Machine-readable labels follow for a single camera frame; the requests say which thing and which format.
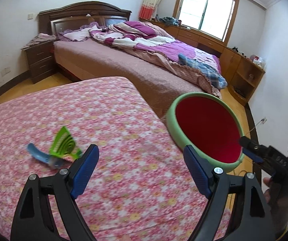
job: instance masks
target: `mattress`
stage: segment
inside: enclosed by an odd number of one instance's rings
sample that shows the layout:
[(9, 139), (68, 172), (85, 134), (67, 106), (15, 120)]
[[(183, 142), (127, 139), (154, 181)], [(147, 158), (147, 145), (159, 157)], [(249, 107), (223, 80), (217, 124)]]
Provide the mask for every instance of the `mattress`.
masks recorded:
[[(85, 151), (100, 150), (83, 195), (76, 199), (97, 240), (187, 240), (206, 206), (166, 127), (124, 77), (67, 84), (0, 105), (0, 233), (10, 237), (12, 218), (28, 176), (54, 175), (26, 151), (47, 152), (66, 126)], [(68, 237), (54, 198), (58, 231)], [(225, 210), (216, 239), (223, 236)]]
[(107, 76), (128, 78), (160, 118), (178, 96), (203, 91), (162, 67), (92, 39), (55, 42), (55, 58), (81, 80)]

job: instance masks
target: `green plastic toy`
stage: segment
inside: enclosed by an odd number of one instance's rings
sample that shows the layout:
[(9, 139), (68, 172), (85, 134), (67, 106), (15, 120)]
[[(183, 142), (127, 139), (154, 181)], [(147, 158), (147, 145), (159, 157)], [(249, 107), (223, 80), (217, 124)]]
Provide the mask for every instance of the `green plastic toy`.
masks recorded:
[(75, 160), (83, 155), (65, 126), (57, 133), (55, 140), (49, 149), (49, 154), (66, 160)]

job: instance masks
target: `wooden floor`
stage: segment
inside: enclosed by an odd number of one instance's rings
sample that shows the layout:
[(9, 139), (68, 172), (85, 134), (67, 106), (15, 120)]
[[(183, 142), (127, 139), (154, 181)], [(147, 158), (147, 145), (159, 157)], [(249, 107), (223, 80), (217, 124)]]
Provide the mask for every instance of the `wooden floor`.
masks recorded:
[[(0, 104), (32, 92), (38, 92), (68, 83), (71, 83), (71, 81), (60, 73), (56, 73), (36, 84), (33, 84), (30, 79), (27, 79), (1, 95)], [(234, 111), (242, 125), (244, 134), (247, 134), (249, 132), (249, 126), (244, 107), (231, 96), (228, 89), (221, 90), (221, 93), (223, 101)], [(248, 157), (245, 157), (243, 162), (234, 171), (230, 172), (230, 174), (243, 176), (245, 172), (252, 172), (252, 161)], [(227, 207), (232, 209), (233, 202), (234, 196), (229, 195)]]

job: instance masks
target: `nightstand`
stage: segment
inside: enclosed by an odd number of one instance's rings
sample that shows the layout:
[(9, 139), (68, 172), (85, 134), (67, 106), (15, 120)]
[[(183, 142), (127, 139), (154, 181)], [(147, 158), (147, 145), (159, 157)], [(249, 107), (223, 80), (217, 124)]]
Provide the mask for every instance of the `nightstand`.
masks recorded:
[(53, 40), (24, 49), (33, 83), (37, 83), (56, 72)]

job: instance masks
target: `blue cloth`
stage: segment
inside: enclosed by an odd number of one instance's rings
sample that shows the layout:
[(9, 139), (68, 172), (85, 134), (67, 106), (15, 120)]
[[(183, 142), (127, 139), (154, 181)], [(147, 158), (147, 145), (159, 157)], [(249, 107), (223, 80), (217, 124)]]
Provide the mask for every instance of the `blue cloth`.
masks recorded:
[(160, 22), (164, 23), (166, 26), (179, 26), (179, 21), (173, 17), (164, 17), (158, 19)]
[(210, 83), (219, 90), (227, 87), (227, 82), (223, 78), (223, 76), (220, 75), (219, 71), (206, 63), (200, 62), (196, 59), (189, 59), (188, 57), (180, 53), (179, 64), (200, 70), (201, 73), (203, 73), (208, 78)]

